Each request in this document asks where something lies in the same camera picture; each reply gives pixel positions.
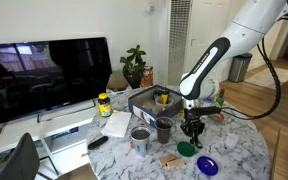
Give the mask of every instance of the marble table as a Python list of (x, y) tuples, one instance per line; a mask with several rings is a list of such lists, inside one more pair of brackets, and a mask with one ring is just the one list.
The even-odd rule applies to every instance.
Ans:
[[(143, 89), (110, 96), (112, 107), (114, 110), (128, 112), (128, 97), (141, 90)], [(99, 114), (94, 117), (87, 135), (88, 143), (102, 136), (101, 130), (107, 119)], [(227, 114), (222, 123), (207, 117), (202, 118), (205, 129), (199, 139), (204, 147), (196, 149), (197, 153), (193, 157), (185, 158), (176, 149), (179, 142), (189, 142), (189, 137), (180, 128), (184, 118), (175, 115), (172, 119), (175, 126), (172, 128), (170, 141), (160, 144), (156, 130), (151, 128), (150, 149), (145, 157), (141, 157), (131, 149), (130, 131), (144, 124), (144, 121), (133, 114), (124, 138), (111, 137), (98, 149), (88, 151), (94, 174), (98, 179), (269, 179), (271, 164), (267, 145), (251, 121), (239, 120)], [(228, 133), (239, 137), (237, 147), (233, 150), (224, 147)], [(186, 165), (175, 169), (160, 165), (159, 158), (169, 154), (183, 158)], [(215, 176), (208, 177), (197, 168), (196, 161), (200, 156), (209, 156), (217, 162), (219, 171)]]

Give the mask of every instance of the green lid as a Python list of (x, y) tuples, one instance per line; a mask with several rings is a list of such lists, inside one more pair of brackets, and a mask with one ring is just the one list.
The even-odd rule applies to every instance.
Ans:
[(180, 142), (177, 145), (178, 152), (185, 157), (192, 157), (195, 154), (195, 148), (188, 142)]

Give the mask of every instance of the television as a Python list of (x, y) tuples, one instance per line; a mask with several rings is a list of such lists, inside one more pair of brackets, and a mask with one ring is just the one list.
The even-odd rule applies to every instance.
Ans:
[(0, 44), (0, 122), (96, 98), (111, 73), (105, 37)]

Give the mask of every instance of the black chair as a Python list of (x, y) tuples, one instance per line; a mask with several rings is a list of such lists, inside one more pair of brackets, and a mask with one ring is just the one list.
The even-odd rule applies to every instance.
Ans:
[(51, 178), (38, 172), (40, 159), (29, 133), (25, 133), (11, 154), (4, 169), (0, 171), (0, 180), (31, 180), (38, 174), (45, 179)]

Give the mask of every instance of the cardboard box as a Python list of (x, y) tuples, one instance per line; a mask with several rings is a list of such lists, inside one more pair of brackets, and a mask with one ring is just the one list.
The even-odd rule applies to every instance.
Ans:
[(111, 74), (106, 85), (106, 93), (125, 91), (129, 86), (123, 74)]
[(157, 117), (172, 117), (183, 109), (182, 96), (180, 93), (170, 90), (169, 96), (174, 99), (173, 105), (165, 110), (155, 105), (154, 93), (159, 92), (164, 87), (155, 85), (151, 88), (134, 94), (128, 99), (129, 111), (141, 118), (147, 124), (155, 128), (155, 119)]

